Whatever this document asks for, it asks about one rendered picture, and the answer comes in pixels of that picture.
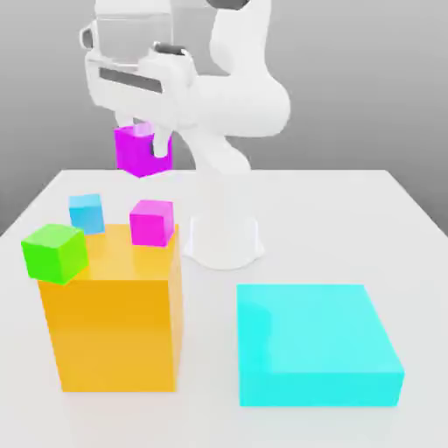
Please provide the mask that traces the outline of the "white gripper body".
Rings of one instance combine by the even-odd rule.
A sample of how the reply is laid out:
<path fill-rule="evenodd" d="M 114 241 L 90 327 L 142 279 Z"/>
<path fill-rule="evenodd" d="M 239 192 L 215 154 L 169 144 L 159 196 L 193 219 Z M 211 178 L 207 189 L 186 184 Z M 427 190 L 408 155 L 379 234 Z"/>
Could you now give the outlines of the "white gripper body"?
<path fill-rule="evenodd" d="M 117 63 L 90 50 L 85 56 L 87 86 L 94 104 L 169 131 L 194 125 L 189 105 L 196 67 L 190 53 L 149 50 L 136 63 Z"/>

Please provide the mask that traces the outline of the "small purple cube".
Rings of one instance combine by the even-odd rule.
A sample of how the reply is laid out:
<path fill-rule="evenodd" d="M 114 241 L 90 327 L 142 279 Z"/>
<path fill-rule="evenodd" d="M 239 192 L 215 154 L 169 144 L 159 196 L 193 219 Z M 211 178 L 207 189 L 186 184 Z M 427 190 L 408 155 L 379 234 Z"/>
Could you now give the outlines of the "small purple cube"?
<path fill-rule="evenodd" d="M 114 129 L 114 135 L 116 165 L 119 170 L 144 178 L 172 169 L 172 140 L 168 141 L 166 155 L 156 157 L 153 151 L 154 132 L 150 123 L 139 122 L 118 127 Z"/>

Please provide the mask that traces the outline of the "large cyan box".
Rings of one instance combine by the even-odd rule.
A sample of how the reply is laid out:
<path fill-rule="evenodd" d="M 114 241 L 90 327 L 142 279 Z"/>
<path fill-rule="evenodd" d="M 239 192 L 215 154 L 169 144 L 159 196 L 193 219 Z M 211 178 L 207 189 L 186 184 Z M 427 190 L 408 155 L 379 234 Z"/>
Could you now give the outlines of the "large cyan box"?
<path fill-rule="evenodd" d="M 395 407 L 404 368 L 361 284 L 240 284 L 244 407 Z"/>

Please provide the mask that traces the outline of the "small magenta cube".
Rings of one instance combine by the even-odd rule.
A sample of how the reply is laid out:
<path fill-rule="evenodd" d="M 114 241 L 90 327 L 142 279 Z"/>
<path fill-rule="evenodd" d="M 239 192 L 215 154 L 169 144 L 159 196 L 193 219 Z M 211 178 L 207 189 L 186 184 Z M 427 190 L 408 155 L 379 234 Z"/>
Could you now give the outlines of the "small magenta cube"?
<path fill-rule="evenodd" d="M 174 233 L 173 203 L 140 200 L 129 213 L 133 245 L 166 247 Z"/>

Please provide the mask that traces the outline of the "small green cube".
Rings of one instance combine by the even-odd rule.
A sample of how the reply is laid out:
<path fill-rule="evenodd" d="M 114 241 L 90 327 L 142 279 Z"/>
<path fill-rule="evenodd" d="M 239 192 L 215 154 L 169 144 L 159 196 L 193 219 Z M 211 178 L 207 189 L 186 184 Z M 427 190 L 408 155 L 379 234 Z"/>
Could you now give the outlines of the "small green cube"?
<path fill-rule="evenodd" d="M 21 241 L 30 278 L 64 285 L 88 266 L 84 232 L 77 227 L 46 224 Z"/>

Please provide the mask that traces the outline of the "small blue cube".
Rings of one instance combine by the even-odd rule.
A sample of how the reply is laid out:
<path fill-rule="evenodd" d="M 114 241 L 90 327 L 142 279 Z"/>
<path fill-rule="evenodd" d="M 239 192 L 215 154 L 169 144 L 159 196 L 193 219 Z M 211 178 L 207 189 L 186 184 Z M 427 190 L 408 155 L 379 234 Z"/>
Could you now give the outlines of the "small blue cube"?
<path fill-rule="evenodd" d="M 72 226 L 82 229 L 85 235 L 105 232 L 102 201 L 99 194 L 70 196 L 69 213 Z"/>

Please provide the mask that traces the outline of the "large orange box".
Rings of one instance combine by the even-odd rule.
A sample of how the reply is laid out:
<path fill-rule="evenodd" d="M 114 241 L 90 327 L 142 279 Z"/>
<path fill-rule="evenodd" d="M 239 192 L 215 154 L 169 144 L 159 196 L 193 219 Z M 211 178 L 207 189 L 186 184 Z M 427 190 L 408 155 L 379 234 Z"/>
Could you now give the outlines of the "large orange box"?
<path fill-rule="evenodd" d="M 173 392 L 184 326 L 179 237 L 136 246 L 130 227 L 86 238 L 89 265 L 65 285 L 39 282 L 65 392 Z"/>

